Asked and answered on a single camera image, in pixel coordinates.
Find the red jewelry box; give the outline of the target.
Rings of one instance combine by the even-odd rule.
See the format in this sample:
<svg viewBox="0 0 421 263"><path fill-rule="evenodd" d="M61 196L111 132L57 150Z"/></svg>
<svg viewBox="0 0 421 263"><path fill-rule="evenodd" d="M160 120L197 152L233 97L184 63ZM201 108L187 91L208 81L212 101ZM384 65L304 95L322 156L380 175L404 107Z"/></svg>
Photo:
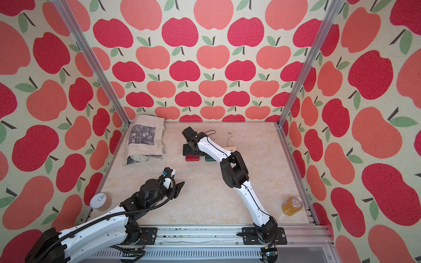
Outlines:
<svg viewBox="0 0 421 263"><path fill-rule="evenodd" d="M199 156L195 156L195 155L186 155L185 156L185 160L187 162L198 162L200 160Z"/></svg>

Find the green jewelry box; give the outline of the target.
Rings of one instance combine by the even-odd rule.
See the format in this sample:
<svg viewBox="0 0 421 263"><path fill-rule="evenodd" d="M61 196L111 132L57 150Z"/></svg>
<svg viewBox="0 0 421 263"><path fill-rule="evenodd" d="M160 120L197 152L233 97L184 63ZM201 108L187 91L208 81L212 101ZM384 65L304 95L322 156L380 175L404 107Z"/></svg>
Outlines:
<svg viewBox="0 0 421 263"><path fill-rule="evenodd" d="M216 160L215 159L213 159L211 156L209 156L209 155L205 155L205 161L206 162L215 162Z"/></svg>

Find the cream lift-off box lid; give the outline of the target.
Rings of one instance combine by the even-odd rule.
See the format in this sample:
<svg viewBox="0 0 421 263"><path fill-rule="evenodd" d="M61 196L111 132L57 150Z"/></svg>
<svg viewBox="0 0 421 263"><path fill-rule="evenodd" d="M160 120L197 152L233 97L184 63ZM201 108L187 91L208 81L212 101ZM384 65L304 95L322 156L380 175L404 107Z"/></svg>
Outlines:
<svg viewBox="0 0 421 263"><path fill-rule="evenodd" d="M228 147L225 147L224 149L230 152L235 152L237 150L235 146L228 146Z"/></svg>

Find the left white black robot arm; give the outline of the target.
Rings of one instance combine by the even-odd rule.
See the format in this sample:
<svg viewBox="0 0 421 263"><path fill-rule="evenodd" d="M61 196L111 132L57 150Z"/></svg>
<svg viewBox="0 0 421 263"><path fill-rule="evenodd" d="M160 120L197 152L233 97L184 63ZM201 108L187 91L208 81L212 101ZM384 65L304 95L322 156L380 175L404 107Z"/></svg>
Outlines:
<svg viewBox="0 0 421 263"><path fill-rule="evenodd" d="M138 219L177 198L184 184L176 183L167 173L149 179L108 213L70 229L45 231L25 256L25 262L79 263L113 245L136 243L143 236Z"/></svg>

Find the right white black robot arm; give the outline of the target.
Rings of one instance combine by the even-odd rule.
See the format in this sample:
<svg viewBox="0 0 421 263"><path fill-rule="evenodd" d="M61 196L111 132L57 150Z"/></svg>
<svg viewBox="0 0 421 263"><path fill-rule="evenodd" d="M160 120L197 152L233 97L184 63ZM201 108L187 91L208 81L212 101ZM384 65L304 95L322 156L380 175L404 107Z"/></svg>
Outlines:
<svg viewBox="0 0 421 263"><path fill-rule="evenodd" d="M220 165L223 181L236 190L251 214L256 236L260 243L272 245L277 237L276 219L266 212L255 194L250 182L249 172L238 151L231 152L216 144L206 132L196 132L191 127L183 130L186 139L184 148L195 156L209 155Z"/></svg>

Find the folded beige patterned cloth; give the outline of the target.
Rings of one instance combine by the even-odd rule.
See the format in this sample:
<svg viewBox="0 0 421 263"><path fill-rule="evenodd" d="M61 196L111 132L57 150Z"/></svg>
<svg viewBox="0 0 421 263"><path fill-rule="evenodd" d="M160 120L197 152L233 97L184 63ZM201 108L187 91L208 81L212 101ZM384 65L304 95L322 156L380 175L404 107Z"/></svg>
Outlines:
<svg viewBox="0 0 421 263"><path fill-rule="evenodd" d="M128 130L123 165L162 159L164 118L138 115Z"/></svg>

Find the white round object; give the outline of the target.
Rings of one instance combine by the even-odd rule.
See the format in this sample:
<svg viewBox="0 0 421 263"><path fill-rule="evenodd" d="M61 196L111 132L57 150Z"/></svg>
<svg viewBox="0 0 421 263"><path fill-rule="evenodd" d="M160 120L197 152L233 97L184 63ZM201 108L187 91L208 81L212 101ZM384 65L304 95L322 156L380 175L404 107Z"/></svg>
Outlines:
<svg viewBox="0 0 421 263"><path fill-rule="evenodd" d="M97 211L107 211L112 205L112 199L105 193L99 193L92 197L90 206Z"/></svg>

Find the orange soda can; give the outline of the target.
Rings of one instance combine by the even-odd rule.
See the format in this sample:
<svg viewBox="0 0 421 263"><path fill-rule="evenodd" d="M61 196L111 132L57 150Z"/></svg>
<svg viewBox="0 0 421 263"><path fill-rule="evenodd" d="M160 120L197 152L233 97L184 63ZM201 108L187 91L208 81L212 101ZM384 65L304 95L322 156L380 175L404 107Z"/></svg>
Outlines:
<svg viewBox="0 0 421 263"><path fill-rule="evenodd" d="M303 202L299 197L290 197L283 205L282 211L288 215L293 216L303 208Z"/></svg>

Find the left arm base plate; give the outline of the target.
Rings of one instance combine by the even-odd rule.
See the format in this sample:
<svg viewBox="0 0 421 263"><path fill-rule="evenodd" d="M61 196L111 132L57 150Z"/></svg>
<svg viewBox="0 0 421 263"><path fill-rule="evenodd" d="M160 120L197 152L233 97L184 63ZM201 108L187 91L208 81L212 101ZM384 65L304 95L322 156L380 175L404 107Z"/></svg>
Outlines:
<svg viewBox="0 0 421 263"><path fill-rule="evenodd" d="M154 245L157 236L156 227L135 227L129 230L123 244L126 245Z"/></svg>

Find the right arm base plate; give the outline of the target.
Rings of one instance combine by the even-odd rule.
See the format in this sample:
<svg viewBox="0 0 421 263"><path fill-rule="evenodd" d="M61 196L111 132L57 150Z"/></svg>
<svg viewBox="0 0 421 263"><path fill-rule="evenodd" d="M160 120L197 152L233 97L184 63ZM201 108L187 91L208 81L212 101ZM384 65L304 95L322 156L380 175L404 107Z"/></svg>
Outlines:
<svg viewBox="0 0 421 263"><path fill-rule="evenodd" d="M286 245L288 243L282 227L274 232L265 232L256 227L243 227L236 235L242 238L244 245Z"/></svg>

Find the left aluminium frame post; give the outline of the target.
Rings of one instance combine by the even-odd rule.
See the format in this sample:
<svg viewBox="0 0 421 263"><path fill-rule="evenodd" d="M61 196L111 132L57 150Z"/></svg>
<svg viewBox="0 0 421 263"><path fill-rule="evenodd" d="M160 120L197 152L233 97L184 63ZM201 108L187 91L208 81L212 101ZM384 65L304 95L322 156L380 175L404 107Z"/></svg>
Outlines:
<svg viewBox="0 0 421 263"><path fill-rule="evenodd" d="M95 55L92 47L89 45L87 39L84 36L82 29L80 28L76 17L72 14L71 8L68 5L67 1L53 1L55 7L57 8L60 16L62 17L64 23L72 33L76 43L79 45L84 57L86 58L88 64L94 72L96 79L102 85L104 92L107 97L110 99L111 104L113 105L115 111L119 115L122 123L125 127L130 125L130 120L127 113L125 112L120 100L113 89L110 81L107 79L107 76Z"/></svg>

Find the aluminium frame post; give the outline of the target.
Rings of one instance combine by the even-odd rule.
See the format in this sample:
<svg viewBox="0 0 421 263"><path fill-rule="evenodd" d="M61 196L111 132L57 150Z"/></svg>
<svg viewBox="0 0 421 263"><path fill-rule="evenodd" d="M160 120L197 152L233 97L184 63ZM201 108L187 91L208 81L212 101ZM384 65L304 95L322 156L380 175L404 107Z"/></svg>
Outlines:
<svg viewBox="0 0 421 263"><path fill-rule="evenodd" d="M71 8L68 5L67 1L53 1L55 7L57 8L60 16L62 17L64 23L72 33L76 43L79 45L84 57L86 58L88 64L94 72L96 79L102 85L104 92L107 97L110 99L111 104L113 105L115 111L119 115L122 123L125 127L130 125L130 120L127 113L125 112L120 100L113 89L110 81L107 79L107 76L95 55L92 47L89 45L87 39L84 36L82 29L80 28L76 17L72 14Z"/></svg>
<svg viewBox="0 0 421 263"><path fill-rule="evenodd" d="M288 114L290 114L292 106L298 97L298 93L303 87L304 81L306 80L311 68L313 61L316 60L317 56L321 54L321 47L326 40L326 37L333 25L333 23L336 20L336 17L338 16L338 13L340 12L341 6L345 3L345 1L342 0L334 0L330 1L330 6L328 7L326 11L326 15L321 23L321 26L316 34L315 40L312 44L312 46L309 49L309 53L306 56L305 62L303 63L303 66L300 70L300 73L298 75L297 80L295 81L295 84L293 85L292 91L290 93L290 96L287 100L286 105L284 106L282 110L282 114L280 116L280 119L277 123L277 127L281 128L285 122L285 120L288 117Z"/></svg>

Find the right aluminium frame post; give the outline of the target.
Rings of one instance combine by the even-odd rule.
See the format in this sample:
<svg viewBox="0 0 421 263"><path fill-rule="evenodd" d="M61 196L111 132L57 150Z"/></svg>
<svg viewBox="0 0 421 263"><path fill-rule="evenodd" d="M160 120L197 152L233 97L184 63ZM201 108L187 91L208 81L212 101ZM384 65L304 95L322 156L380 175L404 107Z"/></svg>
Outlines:
<svg viewBox="0 0 421 263"><path fill-rule="evenodd" d="M326 15L321 23L321 26L316 34L315 40L312 44L312 46L309 49L309 53L306 56L305 62L303 63L303 66L300 70L300 73L298 75L297 80L295 81L295 84L293 85L292 91L290 93L290 96L287 100L286 105L284 106L282 110L282 114L280 116L280 119L277 123L277 127L281 128L285 122L285 120L288 117L288 114L290 114L292 106L298 97L298 93L303 87L304 81L306 80L311 68L313 61L316 60L317 56L321 54L321 47L326 40L326 37L333 25L333 23L336 20L336 17L338 16L338 13L340 12L341 6L345 3L345 1L342 0L334 0L330 1L330 6L328 7L326 11Z"/></svg>

